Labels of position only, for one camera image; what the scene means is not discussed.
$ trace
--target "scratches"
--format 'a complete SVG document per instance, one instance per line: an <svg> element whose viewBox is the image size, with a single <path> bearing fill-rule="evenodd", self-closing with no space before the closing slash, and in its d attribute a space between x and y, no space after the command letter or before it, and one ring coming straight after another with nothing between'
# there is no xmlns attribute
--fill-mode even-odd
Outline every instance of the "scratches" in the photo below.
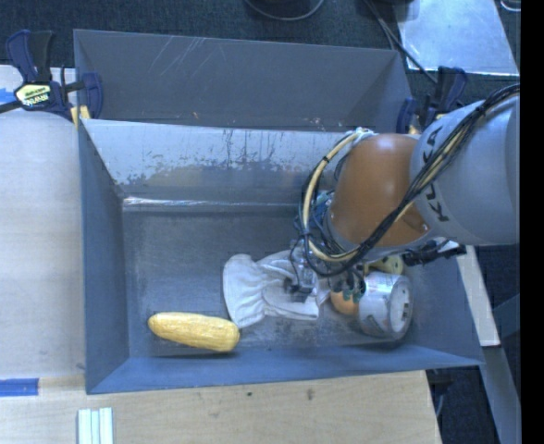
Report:
<svg viewBox="0 0 544 444"><path fill-rule="evenodd" d="M171 63L169 63L169 65L163 70L163 72L161 72L160 76L164 76L167 72L171 70L171 68L174 67L174 65L175 65L175 70L177 72L177 70L183 64L186 57L188 57L190 53L195 51L197 48L199 48L203 44L204 44L204 38L192 39L192 42L188 45L186 50L181 55L178 55L173 61L171 61Z"/></svg>
<svg viewBox="0 0 544 444"><path fill-rule="evenodd" d="M153 69L153 66L159 60L159 57L161 57L161 55L165 52L167 47L171 44L171 42L173 41L173 38L174 38L173 36L169 36L167 43L163 45L163 47L161 48L161 51L159 51L159 54L155 57L155 59L153 59L153 63L151 63L151 66L149 67L149 70L147 72L151 72L151 69Z"/></svg>

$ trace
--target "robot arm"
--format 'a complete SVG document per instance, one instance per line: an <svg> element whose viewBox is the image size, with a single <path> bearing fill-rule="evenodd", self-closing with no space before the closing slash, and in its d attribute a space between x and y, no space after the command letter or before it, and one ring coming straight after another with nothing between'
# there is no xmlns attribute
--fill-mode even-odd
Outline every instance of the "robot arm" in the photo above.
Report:
<svg viewBox="0 0 544 444"><path fill-rule="evenodd" d="M303 197L310 266L331 277L393 254L423 262L423 253L432 259L447 242L518 242L519 103L517 84L446 114L419 136L360 137L322 206L321 242L309 231L319 206ZM316 191L319 177L318 166L305 193Z"/></svg>

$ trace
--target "metal bracket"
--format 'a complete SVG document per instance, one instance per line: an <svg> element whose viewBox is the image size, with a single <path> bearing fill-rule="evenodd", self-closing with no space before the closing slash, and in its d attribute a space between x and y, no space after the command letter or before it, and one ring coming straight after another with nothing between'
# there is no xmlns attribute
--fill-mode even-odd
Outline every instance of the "metal bracket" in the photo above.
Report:
<svg viewBox="0 0 544 444"><path fill-rule="evenodd" d="M79 410L77 444L113 444L114 424L111 408Z"/></svg>

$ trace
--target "black carpet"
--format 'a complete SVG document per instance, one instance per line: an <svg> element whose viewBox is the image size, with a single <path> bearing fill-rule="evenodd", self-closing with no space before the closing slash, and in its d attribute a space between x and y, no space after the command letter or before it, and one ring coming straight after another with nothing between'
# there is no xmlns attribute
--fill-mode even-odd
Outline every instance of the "black carpet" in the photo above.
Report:
<svg viewBox="0 0 544 444"><path fill-rule="evenodd" d="M260 7L281 17L300 15L318 0L271 2ZM377 1L377 10L398 34L393 4ZM518 67L521 67L521 14L497 4ZM6 64L6 38L16 31L50 30L56 35L50 56L53 67L74 67L73 29L130 31L243 40L388 48L377 19L361 0L325 0L310 18L277 21L248 8L242 0L0 0L0 64ZM412 94L424 100L434 92L426 76L409 70ZM482 100L516 79L470 75L466 104ZM519 292L519 249L477 249L493 307ZM520 333L504 341L520 392ZM445 444L497 444L488 400L477 368L446 370L449 386L439 415Z"/></svg>

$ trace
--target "black object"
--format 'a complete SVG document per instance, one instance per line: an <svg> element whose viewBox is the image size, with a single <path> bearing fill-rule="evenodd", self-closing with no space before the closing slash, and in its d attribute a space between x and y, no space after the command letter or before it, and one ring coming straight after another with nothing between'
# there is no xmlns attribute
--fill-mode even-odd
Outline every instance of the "black object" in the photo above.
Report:
<svg viewBox="0 0 544 444"><path fill-rule="evenodd" d="M408 266L425 265L434 262L439 258L451 258L452 256L463 255L467 253L464 245L442 251L439 245L434 241L427 243L421 250L408 252L402 255L403 262Z"/></svg>
<svg viewBox="0 0 544 444"><path fill-rule="evenodd" d="M460 103L467 85L467 74L461 68L439 67L437 89L434 95L427 95L424 105L418 106L417 101L408 97L404 100L396 132L408 133L413 126L413 118L417 117L420 131L430 125L437 116L451 112Z"/></svg>

